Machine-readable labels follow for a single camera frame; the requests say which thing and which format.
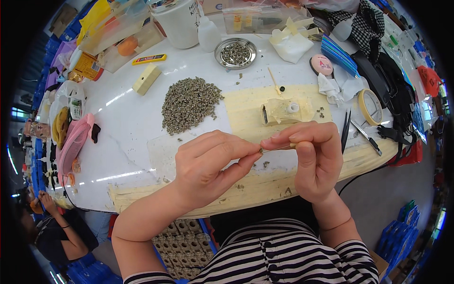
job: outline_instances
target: striped shirt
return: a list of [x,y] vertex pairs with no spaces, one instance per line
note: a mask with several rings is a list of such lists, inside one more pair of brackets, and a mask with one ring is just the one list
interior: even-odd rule
[[[208,265],[189,283],[375,283],[378,271],[366,245],[349,240],[322,244],[294,219],[272,219],[232,233]],[[169,274],[133,274],[125,284],[175,283]]]

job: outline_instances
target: plastic dropper bottle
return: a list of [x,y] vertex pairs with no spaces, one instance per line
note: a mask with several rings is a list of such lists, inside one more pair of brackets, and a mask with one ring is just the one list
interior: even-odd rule
[[333,29],[333,35],[339,41],[346,41],[351,34],[351,24],[353,23],[353,18],[356,16],[356,13],[350,19],[340,21]]
[[200,47],[205,52],[213,52],[216,46],[221,42],[221,32],[217,29],[216,25],[204,15],[200,4],[199,10],[201,15],[198,28]]

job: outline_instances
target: toothpick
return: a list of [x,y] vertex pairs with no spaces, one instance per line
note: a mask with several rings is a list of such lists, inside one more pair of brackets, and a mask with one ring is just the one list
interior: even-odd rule
[[274,80],[274,76],[273,76],[273,73],[271,73],[271,69],[270,67],[268,67],[268,71],[270,71],[270,75],[271,75],[271,78],[273,79],[273,82],[274,82],[274,88],[276,89],[276,92],[278,95],[281,95],[281,90],[279,90],[279,88],[277,87],[277,84],[276,84],[276,80]]

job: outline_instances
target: white tissue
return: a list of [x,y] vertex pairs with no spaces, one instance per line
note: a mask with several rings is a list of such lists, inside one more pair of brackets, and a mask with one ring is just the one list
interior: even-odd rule
[[338,96],[343,97],[344,102],[351,100],[362,89],[368,88],[369,85],[364,85],[366,80],[363,77],[355,78],[338,65],[333,65],[333,68],[334,78],[341,90]]
[[333,64],[333,69],[335,79],[328,79],[321,73],[318,75],[318,91],[326,95],[329,104],[339,107],[362,89],[368,88],[364,78],[355,78],[336,64]]
[[289,32],[282,37],[283,33],[280,30],[274,30],[270,42],[283,60],[296,64],[314,43],[299,33],[292,35]]
[[338,96],[339,86],[334,79],[328,79],[322,73],[318,74],[318,91],[320,94],[326,95],[329,104],[337,105],[344,103],[344,98]]

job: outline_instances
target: black t-shirt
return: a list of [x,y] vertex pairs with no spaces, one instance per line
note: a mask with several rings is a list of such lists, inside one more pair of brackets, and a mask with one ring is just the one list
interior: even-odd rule
[[[75,209],[67,210],[63,217],[83,240],[89,251],[98,246],[95,235]],[[67,265],[76,261],[76,259],[68,260],[61,244],[62,240],[69,240],[68,236],[53,217],[42,221],[37,228],[39,235],[35,242],[36,248],[48,261],[57,265]]]

